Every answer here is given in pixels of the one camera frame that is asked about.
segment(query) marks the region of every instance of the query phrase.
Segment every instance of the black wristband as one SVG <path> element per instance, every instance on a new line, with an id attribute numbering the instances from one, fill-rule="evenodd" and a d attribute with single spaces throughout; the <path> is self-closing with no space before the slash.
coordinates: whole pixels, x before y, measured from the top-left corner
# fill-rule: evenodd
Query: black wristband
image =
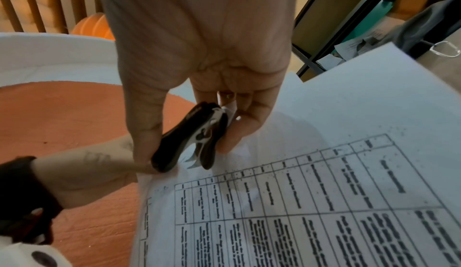
<path id="1" fill-rule="evenodd" d="M 33 173 L 31 163 L 34 159 L 17 158 L 0 165 L 0 221 L 3 225 L 22 220 L 34 209 L 43 209 L 39 221 L 24 242 L 49 233 L 51 220 L 62 211 L 59 202 Z"/>

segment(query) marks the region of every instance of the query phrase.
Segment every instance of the black metal frame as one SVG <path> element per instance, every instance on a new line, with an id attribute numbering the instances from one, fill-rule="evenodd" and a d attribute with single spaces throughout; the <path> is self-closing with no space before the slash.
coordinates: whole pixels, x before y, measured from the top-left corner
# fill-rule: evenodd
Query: black metal frame
<path id="1" fill-rule="evenodd" d="M 307 10 L 310 8 L 314 1 L 315 0 L 307 1 L 307 3 L 301 9 L 300 13 L 295 19 L 295 27 L 301 21 L 302 17 L 306 14 Z M 355 6 L 355 8 L 349 13 L 349 15 L 343 20 L 343 22 L 338 26 L 338 28 L 331 35 L 331 37 L 325 42 L 325 44 L 322 46 L 322 49 L 319 52 L 317 52 L 314 56 L 308 54 L 300 47 L 297 47 L 295 44 L 292 44 L 293 53 L 296 54 L 296 56 L 298 56 L 306 64 L 298 71 L 298 76 L 301 77 L 302 74 L 304 74 L 307 71 L 307 69 L 311 67 L 309 64 L 314 64 L 314 66 L 316 66 L 316 69 L 314 69 L 315 72 L 317 72 L 317 68 L 322 70 L 320 67 L 315 65 L 315 61 L 321 59 L 322 57 L 326 56 L 331 51 L 333 51 L 334 46 L 341 43 L 341 41 L 347 35 L 349 35 L 349 33 L 351 33 L 352 30 L 371 12 L 371 10 L 379 3 L 379 1 L 381 0 L 361 0 Z"/>

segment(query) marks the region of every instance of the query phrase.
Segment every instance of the paper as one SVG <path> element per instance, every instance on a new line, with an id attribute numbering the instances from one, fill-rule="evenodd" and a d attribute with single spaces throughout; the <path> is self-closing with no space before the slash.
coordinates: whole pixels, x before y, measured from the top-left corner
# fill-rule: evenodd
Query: paper
<path id="1" fill-rule="evenodd" d="M 131 266 L 459 266 L 460 140 L 458 94 L 392 44 L 286 82 L 212 170 L 151 182 Z"/>
<path id="2" fill-rule="evenodd" d="M 381 40 L 386 36 L 394 27 L 403 24 L 405 21 L 388 16 L 384 16 L 375 26 L 365 32 L 362 36 L 350 39 L 338 45 L 335 49 L 343 59 L 349 61 L 356 56 L 370 51 L 374 43 L 369 43 L 370 40 Z"/>
<path id="3" fill-rule="evenodd" d="M 342 58 L 337 58 L 332 54 L 327 54 L 326 56 L 322 57 L 317 61 L 319 65 L 321 65 L 326 71 L 333 69 L 334 67 L 338 66 L 345 62 Z"/>

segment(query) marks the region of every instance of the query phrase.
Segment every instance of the hand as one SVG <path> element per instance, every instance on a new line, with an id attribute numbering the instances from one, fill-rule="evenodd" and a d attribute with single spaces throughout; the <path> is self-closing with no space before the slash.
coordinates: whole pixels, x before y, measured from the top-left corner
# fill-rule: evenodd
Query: hand
<path id="1" fill-rule="evenodd" d="M 269 116 L 288 67 L 295 0 L 102 0 L 116 39 L 135 162 L 162 135 L 167 92 L 191 78 L 197 102 L 236 98 L 229 152 Z"/>
<path id="2" fill-rule="evenodd" d="M 133 162 L 130 136 L 37 158 L 32 169 L 63 208 L 83 206 L 132 182 L 137 172 L 153 173 Z"/>

